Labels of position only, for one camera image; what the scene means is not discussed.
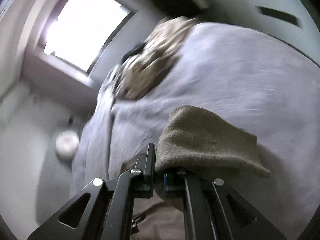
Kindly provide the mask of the taupe knit sweater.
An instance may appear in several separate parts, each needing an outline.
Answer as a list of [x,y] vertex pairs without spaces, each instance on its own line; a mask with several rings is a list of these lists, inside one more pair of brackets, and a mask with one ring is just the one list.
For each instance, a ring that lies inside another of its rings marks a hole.
[[116,176],[131,168],[148,144],[156,148],[156,192],[161,198],[164,174],[175,174],[179,168],[208,180],[233,179],[241,172],[262,178],[271,175],[260,161],[255,135],[191,105],[165,110],[134,107],[118,116],[112,130],[109,174]]

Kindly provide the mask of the beige knitted clothes pile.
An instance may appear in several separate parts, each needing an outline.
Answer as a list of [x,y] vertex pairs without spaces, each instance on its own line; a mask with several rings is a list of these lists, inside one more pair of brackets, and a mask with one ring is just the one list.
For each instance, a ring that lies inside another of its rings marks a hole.
[[157,86],[180,58],[178,51],[197,19],[164,18],[145,40],[143,50],[129,56],[117,71],[115,97],[138,100]]

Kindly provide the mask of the white round cushion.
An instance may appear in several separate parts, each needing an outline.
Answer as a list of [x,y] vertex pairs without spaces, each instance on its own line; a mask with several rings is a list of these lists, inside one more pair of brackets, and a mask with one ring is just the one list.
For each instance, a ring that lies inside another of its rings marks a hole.
[[75,131],[66,130],[59,133],[55,141],[57,156],[62,160],[73,160],[79,146],[79,141],[79,136]]

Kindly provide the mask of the lavender bed blanket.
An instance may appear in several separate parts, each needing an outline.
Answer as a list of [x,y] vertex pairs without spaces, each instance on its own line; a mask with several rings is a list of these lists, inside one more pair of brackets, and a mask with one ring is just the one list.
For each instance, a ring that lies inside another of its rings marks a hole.
[[178,55],[137,101],[114,98],[109,72],[72,163],[71,196],[94,178],[119,176],[123,163],[158,141],[173,109],[192,105],[257,136],[271,177],[242,173],[229,184],[297,239],[319,206],[319,67],[276,38],[218,23],[193,26]]

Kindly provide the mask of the bright window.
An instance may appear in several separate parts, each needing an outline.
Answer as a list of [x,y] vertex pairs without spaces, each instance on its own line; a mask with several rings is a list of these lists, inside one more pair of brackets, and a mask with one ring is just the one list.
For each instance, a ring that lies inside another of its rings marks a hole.
[[115,0],[67,0],[44,32],[43,52],[89,74],[133,15]]

